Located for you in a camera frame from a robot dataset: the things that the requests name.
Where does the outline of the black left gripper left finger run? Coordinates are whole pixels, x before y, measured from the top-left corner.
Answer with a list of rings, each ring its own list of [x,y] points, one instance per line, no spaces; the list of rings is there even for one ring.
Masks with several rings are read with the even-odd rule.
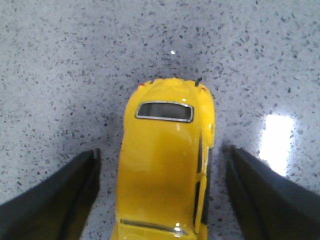
[[[2,240],[78,240],[100,190],[101,151],[83,151],[23,194],[1,204]]]

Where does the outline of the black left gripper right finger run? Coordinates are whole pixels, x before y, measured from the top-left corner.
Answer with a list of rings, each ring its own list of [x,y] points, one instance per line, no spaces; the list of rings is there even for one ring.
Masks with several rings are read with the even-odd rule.
[[[242,148],[230,147],[225,180],[246,240],[318,240],[320,196]]]

